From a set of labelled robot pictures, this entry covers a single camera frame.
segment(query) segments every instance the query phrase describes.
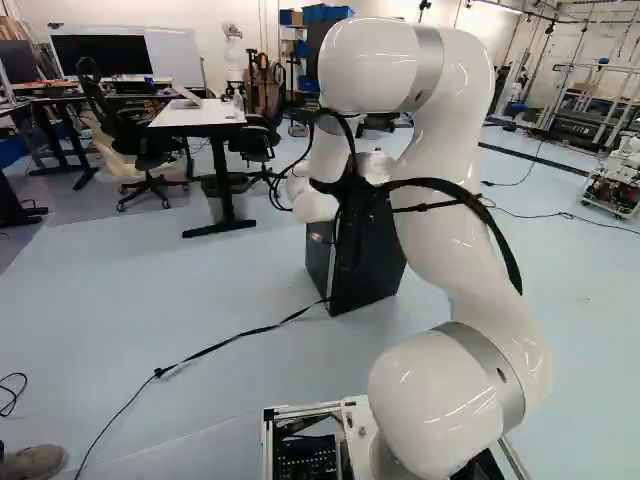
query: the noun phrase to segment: laptop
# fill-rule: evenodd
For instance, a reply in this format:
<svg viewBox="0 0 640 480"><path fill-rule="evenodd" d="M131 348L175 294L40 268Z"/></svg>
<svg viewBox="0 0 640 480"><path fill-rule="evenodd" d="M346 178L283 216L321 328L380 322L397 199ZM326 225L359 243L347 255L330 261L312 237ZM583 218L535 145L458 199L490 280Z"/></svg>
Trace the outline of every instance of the laptop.
<svg viewBox="0 0 640 480"><path fill-rule="evenodd" d="M201 108L202 107L202 99L197 95L191 93L185 87L180 85L177 82L171 83L171 88L173 88L177 93L185 97L185 100L176 100L171 102L171 106L173 108Z"/></svg>

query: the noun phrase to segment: blue box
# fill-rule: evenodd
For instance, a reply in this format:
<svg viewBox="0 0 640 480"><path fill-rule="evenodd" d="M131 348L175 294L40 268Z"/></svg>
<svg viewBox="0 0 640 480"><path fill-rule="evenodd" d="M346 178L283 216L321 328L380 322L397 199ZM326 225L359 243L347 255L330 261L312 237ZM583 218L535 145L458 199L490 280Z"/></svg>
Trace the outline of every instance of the blue box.
<svg viewBox="0 0 640 480"><path fill-rule="evenodd" d="M296 55L298 58L309 58L311 55L311 51L309 50L309 45L304 40L296 41Z"/></svg>
<svg viewBox="0 0 640 480"><path fill-rule="evenodd" d="M293 23L293 9L280 10L280 25L291 25Z"/></svg>
<svg viewBox="0 0 640 480"><path fill-rule="evenodd" d="M298 75L298 90L301 92L319 92L320 86L317 80L306 75Z"/></svg>
<svg viewBox="0 0 640 480"><path fill-rule="evenodd" d="M345 18L351 17L354 14L354 11L349 7L331 7L328 6L324 10L324 19L325 20L343 20Z"/></svg>
<svg viewBox="0 0 640 480"><path fill-rule="evenodd" d="M8 167L28 153L18 135L0 140L0 169Z"/></svg>
<svg viewBox="0 0 640 480"><path fill-rule="evenodd" d="M324 3L302 7L303 23L305 25L309 25L310 23L321 22L322 20L324 20L325 8L326 5Z"/></svg>

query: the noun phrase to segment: black desk leg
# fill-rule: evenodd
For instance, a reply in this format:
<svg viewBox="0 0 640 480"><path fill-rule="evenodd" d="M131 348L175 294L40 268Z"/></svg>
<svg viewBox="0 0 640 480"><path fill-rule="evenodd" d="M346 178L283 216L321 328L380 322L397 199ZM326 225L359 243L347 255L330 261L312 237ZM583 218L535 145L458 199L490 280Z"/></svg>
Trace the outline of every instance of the black desk leg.
<svg viewBox="0 0 640 480"><path fill-rule="evenodd" d="M42 221L40 215L46 215L49 209L23 208L13 192L7 177L0 170L0 228L33 225Z"/></svg>
<svg viewBox="0 0 640 480"><path fill-rule="evenodd" d="M187 180L195 180L193 176L193 157L189 149L189 139L182 137L182 143L184 145L184 153L187 155Z"/></svg>
<svg viewBox="0 0 640 480"><path fill-rule="evenodd" d="M37 170L31 170L29 172L29 175L31 175L32 177L37 177L40 175L53 175L56 173L69 173L76 172L78 170L84 170L84 167L82 165L69 165L69 162L67 162L67 157L65 157L64 155L64 151L60 146L60 141L56 136L55 130L51 126L51 123L49 123L49 119L47 118L44 106L35 103L32 104L32 106L36 121L38 122L40 128L47 135L49 147L51 148L53 155L58 159L59 165L57 167L47 167L39 168Z"/></svg>
<svg viewBox="0 0 640 480"><path fill-rule="evenodd" d="M78 160L80 160L80 165L84 169L84 173L73 186L73 189L76 191L82 190L85 187L85 185L89 183L89 181L93 178L93 176L99 170L99 168L92 167L91 165L89 165L89 160L87 159L87 155L85 154L84 148L80 143L80 137L78 136L76 127L73 124L71 117L69 116L69 112L67 111L67 106L58 105L56 108L56 111L58 112L58 116L62 120L62 123L64 125L64 130L67 133L67 137L71 141L71 145L73 145L73 151L77 155Z"/></svg>
<svg viewBox="0 0 640 480"><path fill-rule="evenodd" d="M229 172L227 171L227 160L224 154L224 143L222 140L211 137L211 150L213 150L213 166L216 169L216 180L218 189L220 190L220 201L222 202L222 212L224 220L205 227L194 228L182 232L182 238L200 237L211 233L229 232L231 230L240 230L243 228L252 228L256 226L255 220L237 220L233 211L233 194L231 192L231 183L229 181Z"/></svg>

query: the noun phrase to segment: whiteboard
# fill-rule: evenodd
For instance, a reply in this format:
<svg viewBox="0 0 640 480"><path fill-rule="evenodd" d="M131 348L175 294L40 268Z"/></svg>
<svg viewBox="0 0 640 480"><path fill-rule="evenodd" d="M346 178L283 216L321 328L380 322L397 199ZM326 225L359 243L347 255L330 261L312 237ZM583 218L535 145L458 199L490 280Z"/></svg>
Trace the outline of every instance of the whiteboard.
<svg viewBox="0 0 640 480"><path fill-rule="evenodd" d="M56 29L49 28L51 49L60 67L51 41L54 35L144 35L154 75L173 77L185 87L204 87L200 53L193 29L63 24Z"/></svg>

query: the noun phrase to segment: black pedestal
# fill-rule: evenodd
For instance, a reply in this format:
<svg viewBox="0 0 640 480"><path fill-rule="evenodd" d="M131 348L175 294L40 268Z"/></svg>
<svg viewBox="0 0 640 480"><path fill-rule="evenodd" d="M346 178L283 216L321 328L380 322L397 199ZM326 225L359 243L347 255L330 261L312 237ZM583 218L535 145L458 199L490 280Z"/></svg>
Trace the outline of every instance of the black pedestal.
<svg viewBox="0 0 640 480"><path fill-rule="evenodd" d="M341 199L344 212L336 245L331 243L332 222L307 228L305 263L320 295L331 299L327 303L331 316L395 295L407 264L389 199L366 208L370 197L364 192L373 187L360 177L351 181L358 188Z"/></svg>

